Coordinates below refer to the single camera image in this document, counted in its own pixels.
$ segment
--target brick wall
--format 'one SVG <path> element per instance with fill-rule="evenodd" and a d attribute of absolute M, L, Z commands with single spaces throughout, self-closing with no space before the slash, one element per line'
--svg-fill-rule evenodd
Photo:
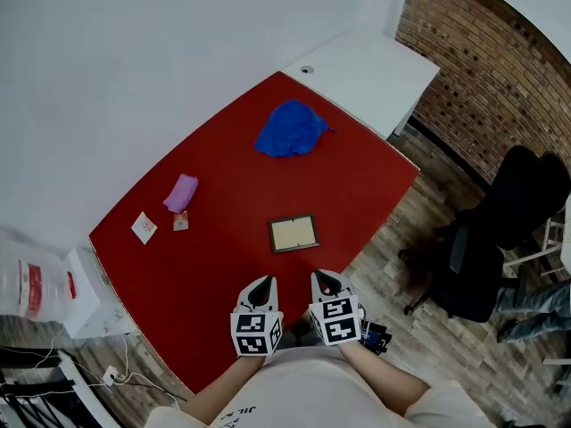
<path fill-rule="evenodd" d="M 397 40 L 441 68 L 414 116 L 485 179 L 514 144 L 571 166 L 571 66 L 503 0 L 406 0 Z"/>

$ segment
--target pink object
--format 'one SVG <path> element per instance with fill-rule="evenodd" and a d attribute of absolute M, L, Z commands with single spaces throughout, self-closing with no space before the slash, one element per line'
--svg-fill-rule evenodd
<path fill-rule="evenodd" d="M 186 208 L 188 202 L 190 202 L 196 187 L 198 187 L 197 177 L 180 175 L 172 192 L 162 204 L 169 208 L 170 212 L 179 214 Z"/>

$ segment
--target person's left arm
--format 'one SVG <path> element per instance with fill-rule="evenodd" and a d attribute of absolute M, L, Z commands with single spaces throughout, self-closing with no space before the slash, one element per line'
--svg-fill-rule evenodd
<path fill-rule="evenodd" d="M 196 393 L 180 408 L 210 425 L 222 409 L 263 366 L 266 357 L 240 357 L 218 379 Z"/>

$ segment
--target white t-shirt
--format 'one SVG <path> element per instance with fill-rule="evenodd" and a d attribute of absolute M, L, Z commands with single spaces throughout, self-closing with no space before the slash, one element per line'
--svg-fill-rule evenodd
<path fill-rule="evenodd" d="M 204 428 L 172 407 L 151 412 L 145 428 Z M 281 350 L 211 425 L 217 428 L 493 428 L 458 383 L 427 391 L 405 417 L 387 409 L 337 348 Z"/>

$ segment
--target white plug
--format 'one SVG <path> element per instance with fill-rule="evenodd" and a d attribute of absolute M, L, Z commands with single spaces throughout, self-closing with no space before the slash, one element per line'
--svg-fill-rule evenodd
<path fill-rule="evenodd" d="M 107 371 L 103 375 L 103 381 L 108 387 L 111 387 L 115 384 L 115 378 L 119 375 L 119 371 L 115 366 L 109 365 L 107 367 Z"/>

